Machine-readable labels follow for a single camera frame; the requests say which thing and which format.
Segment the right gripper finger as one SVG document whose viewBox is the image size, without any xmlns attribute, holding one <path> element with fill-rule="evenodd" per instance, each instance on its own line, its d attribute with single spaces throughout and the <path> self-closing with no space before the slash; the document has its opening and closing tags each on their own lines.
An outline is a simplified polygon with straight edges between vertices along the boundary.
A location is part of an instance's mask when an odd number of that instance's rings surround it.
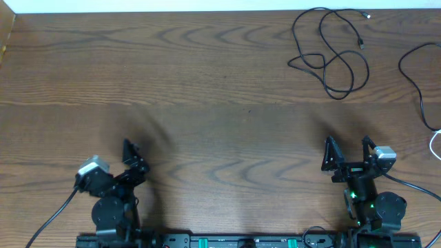
<svg viewBox="0 0 441 248">
<path fill-rule="evenodd" d="M 365 136 L 362 139 L 362 152 L 364 162 L 372 162 L 374 160 L 373 152 L 375 148 L 376 144 L 371 140 L 369 136 Z"/>
<path fill-rule="evenodd" d="M 344 163 L 345 157 L 342 150 L 332 136 L 325 140 L 325 154 L 322 160 L 322 171 L 335 171 Z"/>
</svg>

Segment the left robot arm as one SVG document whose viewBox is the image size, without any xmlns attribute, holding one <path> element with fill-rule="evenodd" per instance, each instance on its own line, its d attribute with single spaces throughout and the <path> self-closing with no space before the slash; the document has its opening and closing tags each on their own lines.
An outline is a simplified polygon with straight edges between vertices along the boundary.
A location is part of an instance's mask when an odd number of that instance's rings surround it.
<svg viewBox="0 0 441 248">
<path fill-rule="evenodd" d="M 122 163 L 128 168 L 114 176 L 99 156 L 87 159 L 75 176 L 74 188 L 98 200 L 92 208 L 94 234 L 76 237 L 77 247 L 141 247 L 141 224 L 134 188 L 145 182 L 150 168 L 130 140 L 123 141 Z"/>
</svg>

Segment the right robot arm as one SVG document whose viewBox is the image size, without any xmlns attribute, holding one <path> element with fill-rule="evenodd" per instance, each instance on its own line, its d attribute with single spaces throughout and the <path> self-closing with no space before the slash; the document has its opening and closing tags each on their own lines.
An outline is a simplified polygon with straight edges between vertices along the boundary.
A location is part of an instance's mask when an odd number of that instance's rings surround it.
<svg viewBox="0 0 441 248">
<path fill-rule="evenodd" d="M 346 183 L 345 204 L 356 228 L 340 233 L 334 247 L 393 247 L 393 234 L 401 229 L 407 202 L 393 193 L 378 193 L 374 179 L 384 176 L 396 162 L 389 146 L 377 146 L 368 136 L 362 139 L 361 162 L 347 162 L 331 136 L 325 140 L 321 170 L 333 172 L 333 183 Z"/>
</svg>

